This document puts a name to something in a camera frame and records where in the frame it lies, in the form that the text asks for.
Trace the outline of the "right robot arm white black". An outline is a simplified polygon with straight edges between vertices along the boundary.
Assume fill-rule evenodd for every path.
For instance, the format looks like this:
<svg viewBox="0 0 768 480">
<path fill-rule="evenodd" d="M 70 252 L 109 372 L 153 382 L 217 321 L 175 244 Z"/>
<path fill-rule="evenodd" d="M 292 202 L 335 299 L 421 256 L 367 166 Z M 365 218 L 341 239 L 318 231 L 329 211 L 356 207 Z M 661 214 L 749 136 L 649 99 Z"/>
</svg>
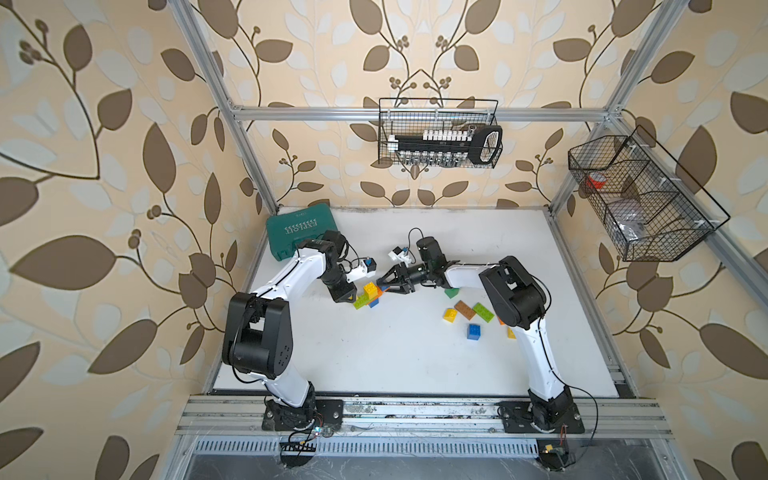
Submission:
<svg viewBox="0 0 768 480">
<path fill-rule="evenodd" d="M 438 288 L 482 288 L 495 316 L 512 328 L 518 339 L 529 379 L 534 414 L 551 421 L 573 405 L 570 387 L 559 378 L 549 353 L 546 333 L 548 296 L 538 278 L 514 256 L 495 263 L 468 264 L 434 261 L 411 267 L 397 264 L 376 280 L 389 293 L 409 294 L 417 285 Z"/>
</svg>

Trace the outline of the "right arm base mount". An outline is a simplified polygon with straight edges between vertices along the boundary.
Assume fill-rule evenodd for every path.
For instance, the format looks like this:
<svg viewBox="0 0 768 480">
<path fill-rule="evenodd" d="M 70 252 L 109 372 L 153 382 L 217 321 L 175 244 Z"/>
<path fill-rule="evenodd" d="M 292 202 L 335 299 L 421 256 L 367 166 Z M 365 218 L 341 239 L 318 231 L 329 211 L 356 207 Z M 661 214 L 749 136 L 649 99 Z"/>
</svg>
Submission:
<svg viewBox="0 0 768 480">
<path fill-rule="evenodd" d="M 502 401 L 497 414 L 508 434 L 583 434 L 586 428 L 574 402 L 541 404 L 525 401 Z"/>
</svg>

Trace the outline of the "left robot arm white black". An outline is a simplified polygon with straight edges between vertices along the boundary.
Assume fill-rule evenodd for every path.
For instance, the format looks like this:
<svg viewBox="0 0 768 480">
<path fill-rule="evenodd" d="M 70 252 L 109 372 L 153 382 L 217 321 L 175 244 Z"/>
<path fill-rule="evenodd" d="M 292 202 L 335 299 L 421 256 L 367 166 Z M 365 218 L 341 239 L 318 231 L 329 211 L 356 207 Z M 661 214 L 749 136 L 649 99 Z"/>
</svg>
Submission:
<svg viewBox="0 0 768 480">
<path fill-rule="evenodd" d="M 314 409 L 314 388 L 291 362 L 291 307 L 316 280 L 322 281 L 334 302 L 355 301 L 356 286 L 340 259 L 346 245 L 344 235 L 334 230 L 319 239 L 306 239 L 275 277 L 230 300 L 222 362 L 237 373 L 261 380 L 288 408 Z"/>
</svg>

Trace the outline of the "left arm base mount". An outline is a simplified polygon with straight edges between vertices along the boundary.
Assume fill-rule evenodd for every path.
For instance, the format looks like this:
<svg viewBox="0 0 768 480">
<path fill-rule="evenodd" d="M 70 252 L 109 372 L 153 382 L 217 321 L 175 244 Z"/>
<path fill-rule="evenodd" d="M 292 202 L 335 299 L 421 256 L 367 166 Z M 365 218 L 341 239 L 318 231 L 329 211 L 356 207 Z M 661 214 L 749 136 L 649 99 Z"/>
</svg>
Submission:
<svg viewBox="0 0 768 480">
<path fill-rule="evenodd" d="M 330 436 L 341 428 L 343 409 L 344 402 L 340 399 L 319 399 L 302 407 L 289 407 L 267 400 L 261 428 L 274 432 L 318 428 L 322 435 Z"/>
</svg>

